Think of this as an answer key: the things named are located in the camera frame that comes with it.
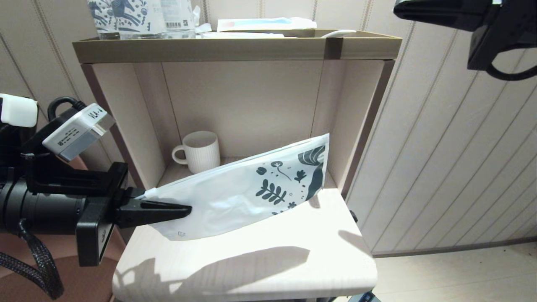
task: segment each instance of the wall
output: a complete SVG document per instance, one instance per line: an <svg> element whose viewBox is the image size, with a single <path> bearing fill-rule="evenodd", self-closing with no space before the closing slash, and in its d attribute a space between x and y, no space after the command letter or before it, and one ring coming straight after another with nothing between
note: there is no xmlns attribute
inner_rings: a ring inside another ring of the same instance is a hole
<svg viewBox="0 0 537 302"><path fill-rule="evenodd" d="M298 16L322 28L404 39L356 182L347 198L373 253L537 235L537 78L502 82L466 70L470 33L396 18L393 0L193 0L202 21ZM46 105L94 102L71 42L96 35L85 0L5 0L0 90ZM512 51L503 70L537 63ZM90 168L120 161L110 136L84 153Z"/></svg>

